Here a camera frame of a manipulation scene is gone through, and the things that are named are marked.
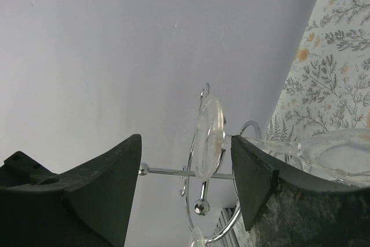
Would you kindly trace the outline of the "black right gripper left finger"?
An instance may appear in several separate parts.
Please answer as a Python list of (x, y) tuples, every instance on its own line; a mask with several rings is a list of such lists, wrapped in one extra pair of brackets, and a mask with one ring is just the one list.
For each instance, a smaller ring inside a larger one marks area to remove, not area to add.
[(124, 246), (142, 137), (55, 174), (23, 152), (1, 167), (2, 246)]

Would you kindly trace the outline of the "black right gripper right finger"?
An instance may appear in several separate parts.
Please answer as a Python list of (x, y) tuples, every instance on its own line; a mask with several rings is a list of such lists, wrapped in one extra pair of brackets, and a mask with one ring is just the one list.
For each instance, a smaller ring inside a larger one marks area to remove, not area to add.
[(231, 158), (249, 246), (369, 246), (369, 189), (331, 182), (241, 136)]

